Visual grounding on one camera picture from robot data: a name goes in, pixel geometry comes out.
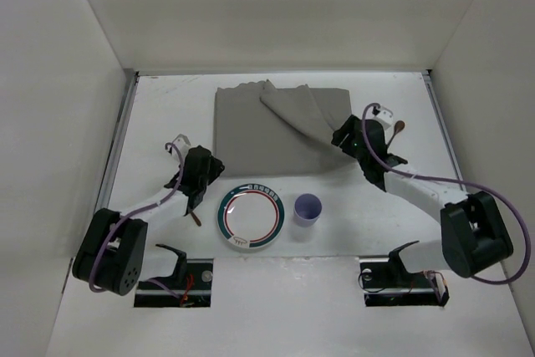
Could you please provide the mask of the grey cloth placemat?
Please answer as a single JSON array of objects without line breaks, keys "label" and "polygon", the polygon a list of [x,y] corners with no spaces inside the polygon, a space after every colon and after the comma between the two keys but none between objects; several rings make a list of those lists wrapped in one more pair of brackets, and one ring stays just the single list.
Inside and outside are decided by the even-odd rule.
[{"label": "grey cloth placemat", "polygon": [[349,91],[271,81],[220,88],[215,95],[214,152],[226,177],[302,176],[352,163],[331,143],[352,114]]}]

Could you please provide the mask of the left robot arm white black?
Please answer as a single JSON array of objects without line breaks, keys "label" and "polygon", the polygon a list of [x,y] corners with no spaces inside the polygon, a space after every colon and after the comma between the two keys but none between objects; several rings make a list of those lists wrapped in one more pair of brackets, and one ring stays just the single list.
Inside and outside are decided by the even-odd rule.
[{"label": "left robot arm white black", "polygon": [[200,145],[168,142],[166,150],[177,157],[179,167],[159,192],[130,212],[104,207],[94,213],[72,265],[73,276],[91,291],[124,296],[147,280],[142,268],[150,219],[190,215],[225,170],[223,162]]}]

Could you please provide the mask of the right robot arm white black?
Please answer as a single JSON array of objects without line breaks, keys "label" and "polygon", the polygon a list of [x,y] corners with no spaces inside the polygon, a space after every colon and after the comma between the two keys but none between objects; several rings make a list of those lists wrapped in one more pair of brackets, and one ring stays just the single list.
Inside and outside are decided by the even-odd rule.
[{"label": "right robot arm white black", "polygon": [[388,152],[382,124],[351,115],[331,143],[357,160],[366,180],[392,196],[409,202],[433,218],[441,237],[406,243],[389,254],[407,273],[451,270],[462,278],[509,258],[513,253],[495,198],[488,191],[467,193],[417,178],[406,160]]}]

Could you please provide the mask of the brown wooden spoon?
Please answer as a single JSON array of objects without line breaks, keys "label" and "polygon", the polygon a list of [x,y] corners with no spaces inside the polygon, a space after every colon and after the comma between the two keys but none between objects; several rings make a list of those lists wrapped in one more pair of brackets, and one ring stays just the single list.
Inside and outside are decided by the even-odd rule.
[{"label": "brown wooden spoon", "polygon": [[392,136],[390,137],[387,146],[390,146],[390,144],[393,142],[394,138],[401,133],[405,129],[405,122],[403,120],[398,120],[394,124],[394,131]]}]

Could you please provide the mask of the brown wooden fork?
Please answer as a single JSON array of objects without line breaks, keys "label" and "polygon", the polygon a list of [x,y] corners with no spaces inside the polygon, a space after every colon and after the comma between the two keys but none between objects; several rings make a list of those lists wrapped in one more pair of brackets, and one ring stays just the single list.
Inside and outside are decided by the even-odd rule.
[{"label": "brown wooden fork", "polygon": [[190,216],[193,219],[193,221],[195,222],[195,224],[198,227],[201,227],[201,225],[202,225],[201,220],[193,211],[190,212]]}]

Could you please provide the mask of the white plate green red rim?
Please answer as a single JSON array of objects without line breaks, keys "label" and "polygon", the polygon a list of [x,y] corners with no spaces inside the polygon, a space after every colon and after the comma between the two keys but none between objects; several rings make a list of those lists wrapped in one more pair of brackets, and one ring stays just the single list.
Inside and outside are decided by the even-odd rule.
[{"label": "white plate green red rim", "polygon": [[230,190],[217,209],[217,227],[231,247],[256,252],[275,242],[286,213],[270,187],[247,183]]}]

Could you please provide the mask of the lilac plastic cup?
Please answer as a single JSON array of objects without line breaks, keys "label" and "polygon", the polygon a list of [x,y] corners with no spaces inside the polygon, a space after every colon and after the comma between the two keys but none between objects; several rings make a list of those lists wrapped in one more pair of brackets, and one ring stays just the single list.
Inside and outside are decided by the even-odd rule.
[{"label": "lilac plastic cup", "polygon": [[323,210],[322,202],[314,194],[300,195],[293,206],[293,220],[300,227],[311,227]]}]

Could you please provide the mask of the right aluminium table rail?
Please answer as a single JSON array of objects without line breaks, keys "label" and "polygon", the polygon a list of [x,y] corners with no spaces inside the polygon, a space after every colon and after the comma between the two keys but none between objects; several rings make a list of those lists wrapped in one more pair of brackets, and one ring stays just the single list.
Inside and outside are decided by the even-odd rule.
[{"label": "right aluminium table rail", "polygon": [[460,170],[457,158],[456,158],[456,153],[455,153],[455,151],[453,149],[453,146],[452,146],[452,143],[451,143],[451,138],[450,138],[449,133],[448,133],[447,128],[446,128],[446,123],[444,121],[443,114],[441,112],[441,107],[439,106],[438,99],[436,97],[436,92],[435,92],[434,85],[433,85],[433,82],[432,82],[431,73],[432,73],[432,71],[427,69],[427,70],[424,70],[421,73],[421,75],[422,75],[422,78],[424,80],[424,84],[426,86],[426,90],[427,90],[427,93],[429,95],[429,98],[430,98],[431,105],[433,107],[435,116],[436,116],[438,124],[440,126],[442,138],[443,138],[443,140],[444,140],[444,142],[446,144],[447,153],[448,153],[449,159],[451,161],[453,170],[455,172],[455,178],[462,181],[463,177],[462,177],[462,174],[461,174],[461,170]]}]

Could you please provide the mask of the aluminium table rail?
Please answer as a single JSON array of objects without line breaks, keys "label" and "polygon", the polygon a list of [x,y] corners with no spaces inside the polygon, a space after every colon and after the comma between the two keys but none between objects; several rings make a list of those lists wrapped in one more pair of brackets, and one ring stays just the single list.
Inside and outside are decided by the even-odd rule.
[{"label": "aluminium table rail", "polygon": [[429,95],[429,98],[430,98],[431,105],[433,107],[435,116],[436,116],[438,124],[440,126],[442,138],[443,138],[443,140],[444,140],[444,142],[446,144],[447,153],[448,153],[449,159],[451,161],[453,170],[455,172],[455,178],[462,181],[463,177],[462,177],[462,174],[461,174],[461,170],[460,170],[457,158],[456,158],[456,153],[455,153],[455,151],[453,149],[453,146],[452,146],[452,143],[451,143],[451,138],[450,138],[449,133],[448,133],[447,128],[446,128],[446,123],[444,121],[443,114],[441,112],[441,107],[439,106],[438,99],[436,97],[436,92],[435,92],[434,85],[433,85],[433,82],[432,82],[431,73],[432,73],[432,71],[427,69],[427,70],[424,70],[421,73],[421,75],[422,75],[422,78],[424,80],[424,84],[426,86],[426,90],[427,90],[427,93]]},{"label": "aluminium table rail", "polygon": [[89,215],[80,233],[78,248],[84,239],[85,233],[94,213],[101,207],[106,207],[110,201],[110,187],[115,181],[119,164],[120,152],[125,141],[125,132],[134,103],[135,91],[139,82],[139,72],[135,69],[123,69],[125,74],[125,87],[121,95],[120,106],[114,120],[114,129],[107,146],[103,173],[97,181],[95,199],[90,204]]}]

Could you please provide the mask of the left aluminium table rail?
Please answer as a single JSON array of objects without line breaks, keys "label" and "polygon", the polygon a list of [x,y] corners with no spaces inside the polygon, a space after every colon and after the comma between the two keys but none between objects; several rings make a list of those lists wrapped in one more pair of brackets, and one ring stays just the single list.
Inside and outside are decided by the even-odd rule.
[{"label": "left aluminium table rail", "polygon": [[95,199],[90,204],[89,215],[80,233],[78,248],[84,239],[85,233],[94,213],[101,207],[106,207],[110,201],[110,187],[115,181],[119,164],[120,152],[125,141],[125,132],[134,103],[135,91],[139,82],[139,72],[135,69],[123,69],[125,74],[125,87],[121,95],[120,106],[114,120],[114,129],[107,146],[103,173],[97,181]]}]

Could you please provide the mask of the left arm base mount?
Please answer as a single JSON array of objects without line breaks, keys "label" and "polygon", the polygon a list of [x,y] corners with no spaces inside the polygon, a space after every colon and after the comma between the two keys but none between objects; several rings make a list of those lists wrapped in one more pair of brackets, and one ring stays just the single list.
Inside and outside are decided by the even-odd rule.
[{"label": "left arm base mount", "polygon": [[184,278],[156,278],[141,282],[135,290],[133,307],[138,309],[203,309],[211,307],[213,259],[187,261]]}]

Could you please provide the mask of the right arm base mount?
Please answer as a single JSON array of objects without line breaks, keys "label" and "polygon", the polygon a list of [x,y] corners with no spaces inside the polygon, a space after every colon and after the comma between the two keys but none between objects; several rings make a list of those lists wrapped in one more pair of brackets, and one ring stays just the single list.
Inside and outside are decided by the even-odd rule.
[{"label": "right arm base mount", "polygon": [[450,300],[446,279],[437,271],[407,273],[388,258],[359,262],[358,283],[366,307],[439,307]]}]

